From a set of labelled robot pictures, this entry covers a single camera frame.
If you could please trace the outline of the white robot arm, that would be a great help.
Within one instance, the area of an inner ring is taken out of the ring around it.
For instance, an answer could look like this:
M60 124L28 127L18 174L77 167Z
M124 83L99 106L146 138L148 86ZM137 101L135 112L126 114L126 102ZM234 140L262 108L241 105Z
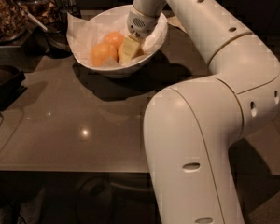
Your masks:
M216 0L133 0L130 33L146 37L165 6L211 74L158 92L144 116L162 224L245 224L229 148L280 111L280 62Z

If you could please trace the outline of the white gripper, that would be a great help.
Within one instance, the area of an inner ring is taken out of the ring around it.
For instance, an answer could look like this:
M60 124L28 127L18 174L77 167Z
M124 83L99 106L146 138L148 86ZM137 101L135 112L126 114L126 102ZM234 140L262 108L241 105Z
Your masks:
M152 34L160 17L158 10L143 10L140 7L132 6L127 19L127 28L130 35L127 35L120 46L121 63L131 61L141 48L141 40Z

